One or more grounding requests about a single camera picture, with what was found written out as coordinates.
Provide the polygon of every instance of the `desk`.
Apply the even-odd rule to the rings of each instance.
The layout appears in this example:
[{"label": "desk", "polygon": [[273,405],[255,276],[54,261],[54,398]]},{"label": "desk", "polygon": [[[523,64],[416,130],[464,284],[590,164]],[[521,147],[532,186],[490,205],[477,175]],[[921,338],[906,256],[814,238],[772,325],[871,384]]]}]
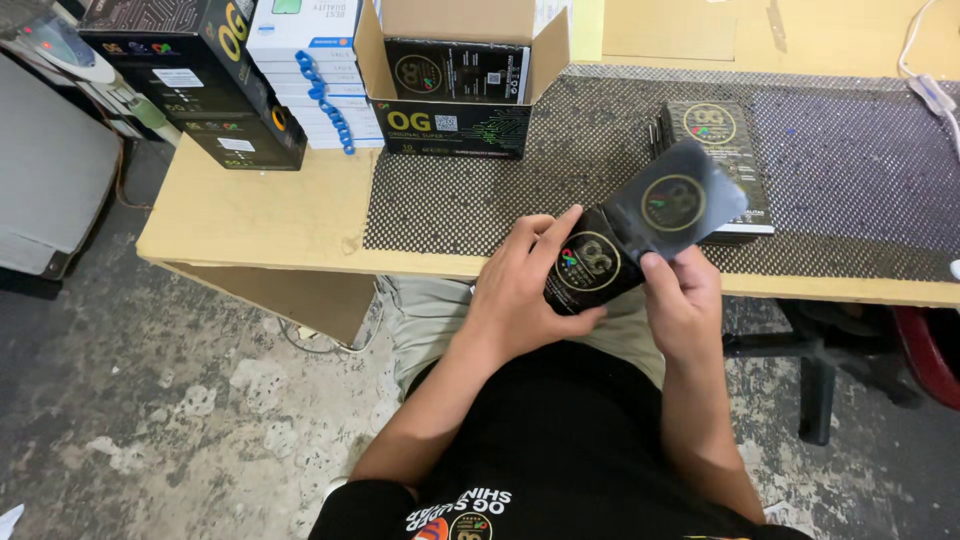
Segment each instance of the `desk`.
[{"label": "desk", "polygon": [[[608,20],[638,17],[638,6],[657,3],[608,0],[606,15]],[[801,2],[781,1],[790,51],[783,54],[776,50],[766,23],[767,2],[732,0],[728,4],[735,5],[738,17],[733,61],[640,57],[605,57],[605,61],[894,76],[907,21],[922,4],[918,2],[915,8],[901,3],[913,4],[902,0],[807,0],[801,6]],[[709,9],[714,6],[704,5]],[[855,12],[867,15],[855,18]],[[811,33],[820,28],[820,19],[829,23],[825,22],[828,30],[843,27],[844,21],[849,26],[845,33],[828,31],[814,36]],[[910,55],[915,68],[924,69],[924,62],[930,69],[941,63],[938,67],[946,71],[938,75],[960,79],[960,64],[948,61],[960,58],[957,21],[957,2],[942,0],[927,11]],[[829,50],[825,39],[836,40],[836,50]],[[363,249],[378,155],[379,150],[370,149],[358,149],[351,157],[335,150],[307,150],[300,172],[231,171],[185,135],[153,214],[137,241],[137,253],[190,279],[349,342],[372,295],[371,275],[469,278],[479,273],[485,261],[480,257]],[[960,305],[960,283],[727,274],[723,288],[726,294],[741,296]]]}]

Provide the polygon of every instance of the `stack of black packages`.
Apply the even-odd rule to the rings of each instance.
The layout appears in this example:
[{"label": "stack of black packages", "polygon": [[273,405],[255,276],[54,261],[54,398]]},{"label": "stack of black packages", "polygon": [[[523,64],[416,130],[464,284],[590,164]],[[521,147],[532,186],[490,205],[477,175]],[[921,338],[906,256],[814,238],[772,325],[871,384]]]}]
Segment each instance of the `stack of black packages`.
[{"label": "stack of black packages", "polygon": [[739,245],[774,233],[770,203],[760,179],[743,109],[729,101],[671,101],[650,126],[654,158],[678,141],[701,143],[707,154],[747,194],[747,209],[704,240]]}]

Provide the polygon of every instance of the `stained floor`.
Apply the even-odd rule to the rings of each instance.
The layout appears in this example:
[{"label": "stained floor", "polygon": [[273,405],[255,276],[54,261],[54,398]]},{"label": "stained floor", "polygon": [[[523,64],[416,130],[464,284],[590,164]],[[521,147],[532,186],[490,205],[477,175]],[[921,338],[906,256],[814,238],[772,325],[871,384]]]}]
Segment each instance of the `stained floor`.
[{"label": "stained floor", "polygon": [[[156,195],[168,159],[137,152],[131,198]],[[304,538],[397,407],[392,337],[296,349],[269,314],[137,258],[146,217],[111,206],[56,301],[0,293],[0,513],[26,505],[14,540]],[[770,301],[728,298],[725,317],[786,329]],[[727,362],[764,504],[817,539],[960,533],[960,416],[897,409],[841,374],[831,443],[811,447],[797,365]]]}]

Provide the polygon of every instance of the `red object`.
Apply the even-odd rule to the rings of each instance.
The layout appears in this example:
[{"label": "red object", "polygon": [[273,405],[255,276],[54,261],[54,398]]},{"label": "red object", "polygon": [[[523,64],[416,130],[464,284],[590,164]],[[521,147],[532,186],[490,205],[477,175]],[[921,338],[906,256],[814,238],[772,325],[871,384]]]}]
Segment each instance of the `red object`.
[{"label": "red object", "polygon": [[895,306],[897,330],[907,363],[917,382],[931,398],[960,410],[960,380],[944,360],[920,307]]}]

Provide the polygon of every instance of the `hand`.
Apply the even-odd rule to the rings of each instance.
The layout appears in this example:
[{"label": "hand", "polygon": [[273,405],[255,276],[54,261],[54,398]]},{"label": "hand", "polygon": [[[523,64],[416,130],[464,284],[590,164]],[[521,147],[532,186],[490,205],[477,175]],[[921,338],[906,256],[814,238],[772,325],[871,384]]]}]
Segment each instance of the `hand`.
[{"label": "hand", "polygon": [[543,299],[547,273],[583,212],[583,207],[574,205],[558,219],[549,215],[517,219],[484,265],[458,335],[490,347],[494,367],[548,343],[587,335],[607,314],[605,307],[595,307],[562,316]]},{"label": "hand", "polygon": [[669,264],[647,253],[640,268],[650,329],[663,355],[684,363],[722,359],[720,271],[700,248],[681,251]]}]

